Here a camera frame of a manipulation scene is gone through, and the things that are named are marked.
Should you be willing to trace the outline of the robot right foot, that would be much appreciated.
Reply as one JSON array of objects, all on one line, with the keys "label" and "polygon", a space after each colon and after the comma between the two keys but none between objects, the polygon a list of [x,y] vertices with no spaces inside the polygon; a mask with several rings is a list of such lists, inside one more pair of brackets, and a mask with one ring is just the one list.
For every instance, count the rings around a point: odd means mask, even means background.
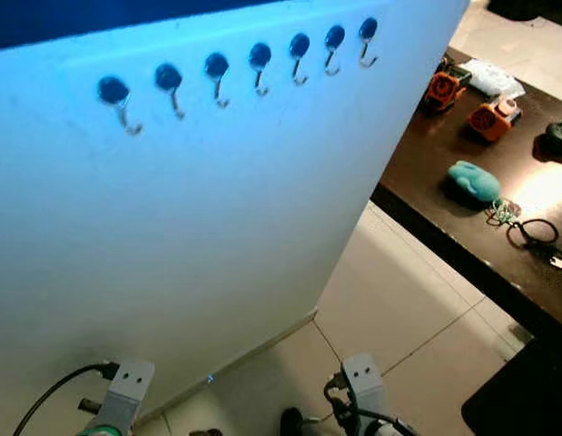
[{"label": "robot right foot", "polygon": [[304,415],[296,407],[286,408],[281,413],[278,436],[304,436]]}]

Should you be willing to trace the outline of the black floor mat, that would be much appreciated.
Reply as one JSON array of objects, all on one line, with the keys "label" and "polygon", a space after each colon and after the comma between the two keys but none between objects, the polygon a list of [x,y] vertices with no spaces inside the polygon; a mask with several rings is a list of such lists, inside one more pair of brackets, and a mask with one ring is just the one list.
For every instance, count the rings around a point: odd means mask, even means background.
[{"label": "black floor mat", "polygon": [[475,436],[562,436],[562,337],[528,342],[460,415]]}]

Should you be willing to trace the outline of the dark brown wooden table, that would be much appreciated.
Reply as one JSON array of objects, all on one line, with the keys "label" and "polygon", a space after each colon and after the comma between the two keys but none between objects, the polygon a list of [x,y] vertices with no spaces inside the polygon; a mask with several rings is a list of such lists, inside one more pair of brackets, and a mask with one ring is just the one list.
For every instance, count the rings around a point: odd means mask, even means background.
[{"label": "dark brown wooden table", "polygon": [[540,233],[557,229],[562,250],[562,159],[538,148],[547,125],[562,120],[562,100],[527,84],[521,119],[495,143],[468,131],[479,104],[470,90],[443,113],[414,108],[371,200],[527,331],[562,336],[562,270],[527,250],[517,230],[489,224],[448,174],[458,161],[491,172]]}]

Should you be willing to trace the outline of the white plastic bag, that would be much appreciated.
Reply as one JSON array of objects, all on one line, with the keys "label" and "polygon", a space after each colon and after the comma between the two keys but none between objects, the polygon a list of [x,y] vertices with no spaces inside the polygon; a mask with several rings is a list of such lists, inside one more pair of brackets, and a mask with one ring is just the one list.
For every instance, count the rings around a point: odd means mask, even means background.
[{"label": "white plastic bag", "polygon": [[458,67],[471,74],[468,83],[488,98],[517,99],[526,94],[522,83],[496,64],[481,59],[471,59],[466,63],[458,64]]}]

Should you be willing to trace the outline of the teal plush keychain with keys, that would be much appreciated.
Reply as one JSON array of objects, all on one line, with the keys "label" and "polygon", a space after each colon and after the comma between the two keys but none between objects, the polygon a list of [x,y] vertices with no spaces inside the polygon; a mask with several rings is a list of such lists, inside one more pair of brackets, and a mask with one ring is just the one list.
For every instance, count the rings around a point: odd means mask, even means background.
[{"label": "teal plush keychain with keys", "polygon": [[487,216],[487,224],[505,227],[510,243],[562,270],[562,249],[557,246],[560,230],[554,222],[543,217],[525,219],[520,204],[502,195],[499,179],[475,163],[459,159],[449,167],[447,174],[458,191],[481,208]]}]

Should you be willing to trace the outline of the blue wall hook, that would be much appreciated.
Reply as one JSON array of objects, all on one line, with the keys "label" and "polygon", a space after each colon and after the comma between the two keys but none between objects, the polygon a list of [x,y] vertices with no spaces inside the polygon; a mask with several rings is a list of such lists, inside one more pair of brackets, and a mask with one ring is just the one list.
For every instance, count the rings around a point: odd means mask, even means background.
[{"label": "blue wall hook", "polygon": [[363,69],[369,69],[376,63],[376,55],[369,55],[369,49],[373,37],[376,36],[377,29],[379,29],[379,21],[376,17],[368,17],[362,22],[359,29],[359,38],[362,42],[362,49],[360,49],[359,64]]},{"label": "blue wall hook", "polygon": [[130,103],[130,87],[118,76],[103,76],[97,85],[99,100],[103,104],[109,105],[117,114],[119,124],[122,125],[127,134],[140,134],[143,132],[143,125],[139,122],[132,124],[128,116],[127,105]]},{"label": "blue wall hook", "polygon": [[230,100],[222,98],[222,80],[227,74],[228,63],[226,55],[222,53],[213,53],[207,55],[204,63],[204,72],[213,84],[213,101],[219,108],[226,108],[230,104]]},{"label": "blue wall hook", "polygon": [[301,73],[301,63],[310,46],[311,40],[304,33],[297,33],[290,42],[289,56],[292,59],[291,79],[297,86],[307,82],[307,75]]},{"label": "blue wall hook", "polygon": [[256,43],[249,50],[248,62],[254,72],[254,92],[258,96],[265,96],[270,91],[270,88],[262,82],[264,70],[267,69],[270,59],[271,50],[267,43]]},{"label": "blue wall hook", "polygon": [[334,76],[339,73],[341,66],[336,63],[336,53],[338,53],[339,47],[344,42],[344,28],[342,25],[331,26],[327,30],[325,41],[323,44],[326,47],[326,59],[323,63],[323,72],[327,76]]},{"label": "blue wall hook", "polygon": [[167,93],[176,119],[184,120],[186,115],[185,112],[182,111],[177,95],[182,84],[181,72],[178,71],[176,66],[172,63],[163,63],[156,67],[155,72],[153,72],[153,79],[155,79],[156,86]]}]

